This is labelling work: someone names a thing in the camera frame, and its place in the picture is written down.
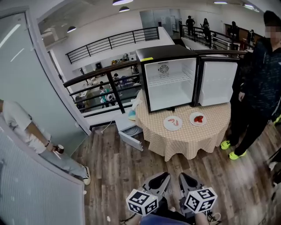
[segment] sneaker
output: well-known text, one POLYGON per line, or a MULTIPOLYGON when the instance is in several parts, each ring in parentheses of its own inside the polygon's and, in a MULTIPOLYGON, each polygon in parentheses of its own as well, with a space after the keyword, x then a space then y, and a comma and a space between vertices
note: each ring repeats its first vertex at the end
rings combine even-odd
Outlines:
POLYGON ((236 155, 234 152, 231 152, 229 153, 228 157, 231 159, 231 160, 237 160, 238 158, 246 155, 246 152, 244 152, 242 155, 238 156, 236 155))
POLYGON ((87 176, 83 178, 83 182, 85 185, 89 185, 91 183, 91 175, 90 175, 90 169, 89 167, 85 167, 87 176))
POLYGON ((229 140, 224 141, 224 142, 222 142, 222 143, 220 144, 220 148, 221 148, 222 150, 226 150, 226 149, 228 149, 229 147, 231 147, 231 144, 230 144, 230 141, 229 141, 229 140))

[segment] round table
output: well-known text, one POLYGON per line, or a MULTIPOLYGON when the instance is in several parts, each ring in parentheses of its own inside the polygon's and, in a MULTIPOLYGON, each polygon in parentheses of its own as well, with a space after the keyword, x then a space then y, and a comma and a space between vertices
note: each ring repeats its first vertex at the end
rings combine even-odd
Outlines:
POLYGON ((199 149, 213 152, 219 146, 228 128, 231 117, 230 103, 219 105, 176 107, 175 112, 159 111, 148 113, 141 90, 137 99, 142 102, 136 107, 136 124, 143 129, 144 139, 150 142, 149 150, 165 157, 168 161, 174 154, 182 153, 188 160, 197 155, 199 149), (207 117, 207 124, 196 127, 189 122, 189 115, 201 112, 207 117), (178 116, 183 125, 178 131, 168 131, 163 120, 168 116, 178 116))

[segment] black mini fridge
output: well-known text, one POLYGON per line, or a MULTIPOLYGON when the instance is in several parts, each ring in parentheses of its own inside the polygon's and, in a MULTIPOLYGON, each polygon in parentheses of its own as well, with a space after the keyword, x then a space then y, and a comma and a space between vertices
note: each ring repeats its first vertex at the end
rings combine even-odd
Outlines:
POLYGON ((194 104, 198 55, 180 45, 136 50, 148 111, 194 104))
POLYGON ((215 50, 191 51, 180 45, 143 48, 136 54, 150 113, 187 104, 222 104, 231 99, 233 81, 239 75, 238 58, 215 50))

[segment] white plate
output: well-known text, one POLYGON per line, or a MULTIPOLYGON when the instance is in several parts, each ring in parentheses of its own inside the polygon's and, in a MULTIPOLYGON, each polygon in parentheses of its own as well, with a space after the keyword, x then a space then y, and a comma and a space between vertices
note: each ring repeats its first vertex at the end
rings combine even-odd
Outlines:
POLYGON ((194 126, 197 126, 197 127, 202 127, 204 126, 206 123, 207 123, 207 117, 203 114, 203 113, 200 113, 200 112, 194 112, 192 114, 190 114, 189 116, 189 121, 192 125, 194 126), (194 122, 194 119, 195 117, 197 116, 203 116, 203 119, 202 119, 202 123, 200 122, 194 122))
POLYGON ((163 125, 169 131, 177 131, 182 127, 183 121, 177 116, 168 116, 164 119, 163 125))

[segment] fridge fan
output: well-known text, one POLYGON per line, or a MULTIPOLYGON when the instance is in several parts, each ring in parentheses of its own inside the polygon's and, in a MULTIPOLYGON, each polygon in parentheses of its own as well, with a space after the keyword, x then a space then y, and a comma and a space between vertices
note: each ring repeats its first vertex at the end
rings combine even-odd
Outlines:
POLYGON ((166 64, 163 64, 159 67, 160 73, 167 73, 169 71, 169 67, 166 64))

